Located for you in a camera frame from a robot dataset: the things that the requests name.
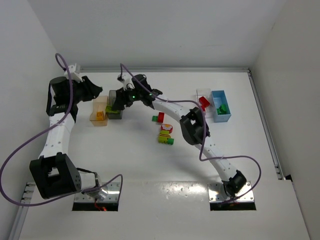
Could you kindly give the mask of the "orange slice lego brick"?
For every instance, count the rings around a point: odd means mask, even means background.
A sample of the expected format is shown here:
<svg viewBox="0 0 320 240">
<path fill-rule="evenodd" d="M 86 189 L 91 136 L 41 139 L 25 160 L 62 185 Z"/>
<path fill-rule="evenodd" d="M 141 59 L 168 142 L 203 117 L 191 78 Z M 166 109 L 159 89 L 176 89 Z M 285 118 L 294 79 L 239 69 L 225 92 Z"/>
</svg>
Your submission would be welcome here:
<svg viewBox="0 0 320 240">
<path fill-rule="evenodd" d="M 105 114 L 103 111 L 97 111 L 96 112 L 96 121 L 104 121 L 105 120 Z"/>
</svg>

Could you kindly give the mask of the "small green lego brick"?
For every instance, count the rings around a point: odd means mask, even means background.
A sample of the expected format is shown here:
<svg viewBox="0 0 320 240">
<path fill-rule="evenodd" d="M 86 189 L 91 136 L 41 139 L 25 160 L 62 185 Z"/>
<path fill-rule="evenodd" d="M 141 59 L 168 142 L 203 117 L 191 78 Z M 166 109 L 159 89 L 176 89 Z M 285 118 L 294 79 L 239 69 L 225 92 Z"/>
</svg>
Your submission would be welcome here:
<svg viewBox="0 0 320 240">
<path fill-rule="evenodd" d="M 154 115 L 154 116 L 152 117 L 152 121 L 153 121 L 153 122 L 158 122 L 158 116 L 157 116 L 157 115 Z"/>
</svg>

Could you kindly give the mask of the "red square lego brick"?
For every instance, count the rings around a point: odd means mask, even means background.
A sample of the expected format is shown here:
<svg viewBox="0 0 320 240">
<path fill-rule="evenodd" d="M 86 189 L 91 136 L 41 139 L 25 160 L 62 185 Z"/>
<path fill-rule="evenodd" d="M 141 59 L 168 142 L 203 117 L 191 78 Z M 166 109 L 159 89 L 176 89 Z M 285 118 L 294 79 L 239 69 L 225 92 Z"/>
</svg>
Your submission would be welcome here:
<svg viewBox="0 0 320 240">
<path fill-rule="evenodd" d="M 162 124 L 164 122 L 164 118 L 165 118 L 165 113 L 159 112 L 157 116 L 157 122 Z"/>
</svg>

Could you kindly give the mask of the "red flower lego brick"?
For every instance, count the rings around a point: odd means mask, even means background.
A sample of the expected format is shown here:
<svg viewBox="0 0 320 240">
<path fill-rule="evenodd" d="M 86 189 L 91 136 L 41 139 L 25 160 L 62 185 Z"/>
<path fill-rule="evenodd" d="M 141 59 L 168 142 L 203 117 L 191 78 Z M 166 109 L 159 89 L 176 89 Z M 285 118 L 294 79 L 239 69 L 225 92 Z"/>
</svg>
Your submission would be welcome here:
<svg viewBox="0 0 320 240">
<path fill-rule="evenodd" d="M 161 130 L 162 131 L 168 131 L 169 133 L 172 133 L 173 132 L 173 126 L 171 124 L 162 124 L 161 125 Z"/>
</svg>

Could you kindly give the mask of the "yellow striped lego brick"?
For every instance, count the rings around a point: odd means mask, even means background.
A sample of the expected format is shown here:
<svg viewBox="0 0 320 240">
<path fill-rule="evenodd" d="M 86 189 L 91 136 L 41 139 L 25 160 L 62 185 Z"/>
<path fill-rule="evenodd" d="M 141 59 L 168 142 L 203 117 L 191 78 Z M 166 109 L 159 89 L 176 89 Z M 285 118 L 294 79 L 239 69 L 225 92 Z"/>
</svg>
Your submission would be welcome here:
<svg viewBox="0 0 320 240">
<path fill-rule="evenodd" d="M 168 139 L 170 138 L 171 138 L 171 135 L 168 130 L 161 130 L 158 135 L 158 142 L 162 144 L 167 144 Z"/>
</svg>

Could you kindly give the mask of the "green lego brick bottom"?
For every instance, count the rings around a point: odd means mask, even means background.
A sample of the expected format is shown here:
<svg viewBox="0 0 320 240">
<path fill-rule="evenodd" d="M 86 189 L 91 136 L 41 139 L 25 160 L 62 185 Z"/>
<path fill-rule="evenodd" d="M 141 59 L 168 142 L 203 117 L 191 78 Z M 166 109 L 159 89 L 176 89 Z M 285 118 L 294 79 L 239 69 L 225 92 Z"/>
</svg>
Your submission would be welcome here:
<svg viewBox="0 0 320 240">
<path fill-rule="evenodd" d="M 174 139 L 173 138 L 168 138 L 167 139 L 167 144 L 168 145 L 173 145 L 174 144 Z"/>
</svg>

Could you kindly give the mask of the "red rounded lego brick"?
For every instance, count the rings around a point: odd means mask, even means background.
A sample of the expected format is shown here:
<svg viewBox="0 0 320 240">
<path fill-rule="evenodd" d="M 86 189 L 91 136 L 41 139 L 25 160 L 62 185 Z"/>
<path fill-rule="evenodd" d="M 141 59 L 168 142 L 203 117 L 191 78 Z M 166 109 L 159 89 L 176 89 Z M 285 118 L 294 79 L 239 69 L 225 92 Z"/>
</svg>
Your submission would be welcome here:
<svg viewBox="0 0 320 240">
<path fill-rule="evenodd" d="M 198 99 L 199 103 L 201 105 L 210 105 L 210 101 L 205 97 L 205 96 L 201 96 L 199 99 Z"/>
</svg>

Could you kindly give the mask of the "green curved lego brick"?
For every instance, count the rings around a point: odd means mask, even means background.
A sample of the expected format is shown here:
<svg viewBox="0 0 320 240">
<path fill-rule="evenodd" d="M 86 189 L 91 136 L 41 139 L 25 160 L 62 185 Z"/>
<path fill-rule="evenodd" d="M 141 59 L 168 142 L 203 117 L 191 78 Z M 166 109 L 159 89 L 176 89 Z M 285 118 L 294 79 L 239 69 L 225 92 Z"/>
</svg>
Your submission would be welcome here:
<svg viewBox="0 0 320 240">
<path fill-rule="evenodd" d="M 228 114 L 228 108 L 225 104 L 221 104 L 218 109 L 220 110 L 221 115 Z"/>
</svg>

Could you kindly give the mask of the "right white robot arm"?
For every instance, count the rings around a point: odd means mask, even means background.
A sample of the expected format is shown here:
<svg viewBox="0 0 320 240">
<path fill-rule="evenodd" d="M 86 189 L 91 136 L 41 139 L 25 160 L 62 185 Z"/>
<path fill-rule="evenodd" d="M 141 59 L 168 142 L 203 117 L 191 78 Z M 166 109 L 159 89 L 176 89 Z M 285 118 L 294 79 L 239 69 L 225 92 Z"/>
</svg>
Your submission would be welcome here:
<svg viewBox="0 0 320 240">
<path fill-rule="evenodd" d="M 112 105 L 114 111 L 123 111 L 134 102 L 141 101 L 145 106 L 163 112 L 179 122 L 184 140 L 200 150 L 200 155 L 206 157 L 203 161 L 209 161 L 213 165 L 222 180 L 226 195 L 230 199 L 237 198 L 247 179 L 222 156 L 210 137 L 209 126 L 198 106 L 188 109 L 180 104 L 181 100 L 169 100 L 162 91 L 150 87 L 144 74 L 130 77 L 121 73 L 117 80 L 122 84 L 122 88 L 116 90 Z"/>
</svg>

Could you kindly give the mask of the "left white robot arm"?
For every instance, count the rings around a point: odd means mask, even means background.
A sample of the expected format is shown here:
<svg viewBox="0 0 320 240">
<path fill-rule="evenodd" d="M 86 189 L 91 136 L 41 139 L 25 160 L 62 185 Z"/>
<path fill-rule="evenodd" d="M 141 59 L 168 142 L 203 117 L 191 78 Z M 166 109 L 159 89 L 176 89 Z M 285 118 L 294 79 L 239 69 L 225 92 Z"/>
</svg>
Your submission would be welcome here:
<svg viewBox="0 0 320 240">
<path fill-rule="evenodd" d="M 88 102 L 102 92 L 87 76 L 69 81 L 52 79 L 48 86 L 46 113 L 50 130 L 38 159 L 29 164 L 31 175 L 43 199 L 73 194 L 98 184 L 97 173 L 80 172 L 68 156 L 70 135 L 76 123 L 79 102 Z"/>
</svg>

